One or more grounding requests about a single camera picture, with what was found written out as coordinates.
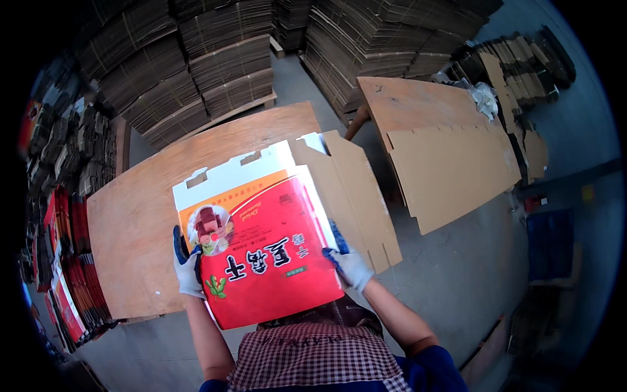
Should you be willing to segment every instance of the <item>corrugated cardboard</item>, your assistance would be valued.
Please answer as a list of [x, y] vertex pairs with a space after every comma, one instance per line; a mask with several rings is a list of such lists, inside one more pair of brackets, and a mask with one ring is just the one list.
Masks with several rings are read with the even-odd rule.
[[376, 273], [401, 262], [401, 250], [381, 190], [364, 150], [341, 138], [336, 130], [324, 133], [330, 155], [290, 141], [297, 165], [307, 165], [327, 216], [345, 239], [372, 263]]
[[456, 125], [388, 132], [409, 214], [427, 234], [508, 190], [520, 170], [500, 126]]
[[498, 102], [501, 104], [503, 110], [503, 118], [505, 119], [505, 129], [508, 134], [514, 132], [516, 123], [514, 122], [514, 114], [512, 113], [512, 103], [515, 99], [510, 97], [510, 92], [505, 86], [505, 79], [503, 78], [503, 70], [501, 70], [500, 61], [489, 53], [479, 53], [485, 70], [490, 78], [492, 87], [497, 91]]
[[549, 165], [547, 146], [537, 132], [527, 130], [525, 134], [525, 150], [529, 162], [528, 178], [543, 178], [544, 168]]

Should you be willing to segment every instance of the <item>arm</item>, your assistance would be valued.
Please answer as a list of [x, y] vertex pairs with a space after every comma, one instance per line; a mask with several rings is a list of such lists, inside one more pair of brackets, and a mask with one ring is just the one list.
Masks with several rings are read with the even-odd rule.
[[362, 294], [408, 358], [429, 346], [439, 344], [427, 323], [378, 280], [368, 280]]
[[173, 235], [174, 271], [179, 280], [179, 292], [185, 297], [189, 327], [192, 330], [194, 348], [204, 379], [226, 381], [233, 367], [233, 356], [204, 304], [206, 297], [203, 293], [203, 285], [196, 276], [196, 264], [201, 254], [200, 247], [194, 248], [190, 256], [178, 226], [174, 227]]
[[204, 300], [184, 294], [194, 348], [205, 380], [226, 381], [233, 367], [233, 356], [222, 333], [211, 319]]
[[340, 252], [324, 248], [322, 253], [335, 264], [344, 279], [364, 295], [405, 355], [413, 357], [420, 350], [437, 345], [438, 338], [429, 326], [381, 283], [372, 279], [374, 272], [366, 265], [359, 252], [346, 243], [335, 222], [329, 222]]

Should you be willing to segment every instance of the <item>chinese characters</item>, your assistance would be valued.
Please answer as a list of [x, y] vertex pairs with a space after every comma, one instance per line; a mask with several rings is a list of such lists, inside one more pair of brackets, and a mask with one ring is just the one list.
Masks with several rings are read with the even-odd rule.
[[[268, 250], [272, 254], [273, 265], [275, 267], [281, 267], [282, 265], [285, 265], [292, 261], [292, 258], [285, 249], [285, 245], [289, 241], [289, 237], [284, 237], [273, 244], [263, 247], [264, 250]], [[298, 256], [298, 258], [303, 258], [309, 254], [309, 249], [303, 246], [303, 244], [305, 243], [305, 237], [302, 233], [294, 234], [292, 236], [292, 243], [295, 246], [298, 246], [298, 250], [296, 251], [296, 255]], [[267, 258], [268, 254], [261, 249], [257, 249], [254, 252], [251, 252], [249, 250], [246, 251], [246, 262], [250, 264], [251, 270], [257, 275], [263, 275], [268, 270], [268, 264], [266, 262]], [[224, 272], [229, 275], [229, 282], [233, 282], [235, 280], [246, 277], [246, 264], [237, 264], [235, 257], [232, 255], [228, 255], [226, 257], [226, 262], [228, 264], [228, 267], [224, 270]]]
[[246, 261], [250, 264], [250, 268], [258, 275], [263, 274], [268, 269], [268, 265], [266, 264], [266, 257], [268, 255], [265, 252], [262, 252], [261, 249], [257, 249], [257, 251], [250, 252], [246, 251]]
[[285, 243], [289, 240], [289, 238], [285, 237], [274, 244], [263, 247], [264, 249], [272, 252], [275, 267], [281, 267], [283, 264], [287, 264], [292, 260], [292, 258], [285, 251]]
[[235, 261], [235, 257], [232, 255], [228, 255], [226, 257], [226, 262], [229, 266], [224, 270], [225, 273], [229, 274], [229, 282], [233, 282], [238, 279], [242, 279], [246, 277], [246, 272], [240, 272], [246, 269], [246, 265], [237, 264]]

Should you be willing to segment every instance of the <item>hand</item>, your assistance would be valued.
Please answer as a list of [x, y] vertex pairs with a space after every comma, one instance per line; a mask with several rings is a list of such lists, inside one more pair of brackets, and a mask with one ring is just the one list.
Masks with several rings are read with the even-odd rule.
[[361, 294], [374, 272], [366, 265], [359, 252], [344, 240], [335, 222], [329, 221], [340, 252], [323, 248], [322, 253], [335, 264], [337, 271], [342, 274], [346, 282]]
[[203, 285], [197, 274], [198, 262], [202, 253], [200, 245], [196, 245], [190, 255], [187, 252], [185, 238], [181, 235], [179, 225], [174, 227], [172, 234], [174, 237], [174, 271], [179, 279], [179, 292], [206, 300]]

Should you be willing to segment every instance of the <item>table leg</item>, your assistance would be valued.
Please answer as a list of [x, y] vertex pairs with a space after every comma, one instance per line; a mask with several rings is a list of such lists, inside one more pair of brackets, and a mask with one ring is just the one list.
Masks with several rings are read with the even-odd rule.
[[357, 131], [361, 128], [361, 126], [364, 125], [364, 122], [369, 119], [370, 111], [368, 110], [368, 105], [361, 105], [359, 109], [357, 109], [355, 119], [349, 124], [344, 138], [346, 140], [352, 140], [353, 136], [357, 134]]

